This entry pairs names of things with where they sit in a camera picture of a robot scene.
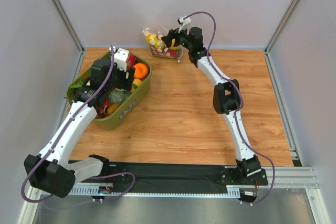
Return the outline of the clear zip top bag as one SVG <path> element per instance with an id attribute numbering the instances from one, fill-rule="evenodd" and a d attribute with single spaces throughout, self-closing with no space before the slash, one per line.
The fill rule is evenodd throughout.
<path id="1" fill-rule="evenodd" d="M 175 46 L 175 39 L 173 39 L 171 46 L 168 47 L 162 40 L 162 37 L 166 36 L 168 32 L 169 31 L 164 27 L 155 29 L 143 28 L 142 30 L 148 49 L 150 50 L 152 56 L 176 59 L 178 63 L 180 63 L 183 54 L 182 46 Z"/>

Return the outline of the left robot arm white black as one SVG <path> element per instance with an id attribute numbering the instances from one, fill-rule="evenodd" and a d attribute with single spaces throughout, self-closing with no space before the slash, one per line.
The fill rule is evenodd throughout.
<path id="1" fill-rule="evenodd" d="M 69 163 L 69 157 L 88 125 L 99 116 L 115 89 L 131 90 L 135 69 L 126 60 L 102 58 L 90 68 L 90 76 L 73 97 L 71 109 L 49 143 L 38 153 L 24 160 L 27 176 L 21 187 L 25 195 L 26 184 L 49 193 L 50 196 L 66 197 L 73 186 L 87 179 L 105 179 L 110 175 L 109 160 L 90 155 L 85 160 Z"/>

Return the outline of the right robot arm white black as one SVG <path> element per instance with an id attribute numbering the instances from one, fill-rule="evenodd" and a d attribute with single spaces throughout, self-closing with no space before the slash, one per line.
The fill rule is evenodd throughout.
<path id="1" fill-rule="evenodd" d="M 237 164 L 232 174 L 223 175 L 223 180 L 229 183 L 240 180 L 247 184 L 267 185 L 266 172 L 261 167 L 257 153 L 250 146 L 242 123 L 240 109 L 243 99 L 239 90 L 239 82 L 236 79 L 230 79 L 216 65 L 209 50 L 204 46 L 202 29 L 198 27 L 190 30 L 171 29 L 161 39 L 167 47 L 186 48 L 190 62 L 204 73 L 214 86 L 213 107 L 216 113 L 222 115 L 227 124 L 234 143 Z"/>

